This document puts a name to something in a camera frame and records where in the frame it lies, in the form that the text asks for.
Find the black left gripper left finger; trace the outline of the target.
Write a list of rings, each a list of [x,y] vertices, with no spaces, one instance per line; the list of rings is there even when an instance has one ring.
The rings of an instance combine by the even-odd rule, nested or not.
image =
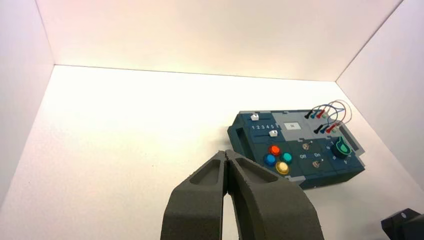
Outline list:
[[[219,150],[173,189],[163,215],[162,240],[222,239],[226,160],[226,153]]]

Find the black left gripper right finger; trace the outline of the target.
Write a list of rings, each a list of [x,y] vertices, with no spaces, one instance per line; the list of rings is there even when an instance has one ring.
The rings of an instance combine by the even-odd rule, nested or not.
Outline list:
[[[239,239],[324,239],[317,211],[296,183],[232,150],[225,156]]]

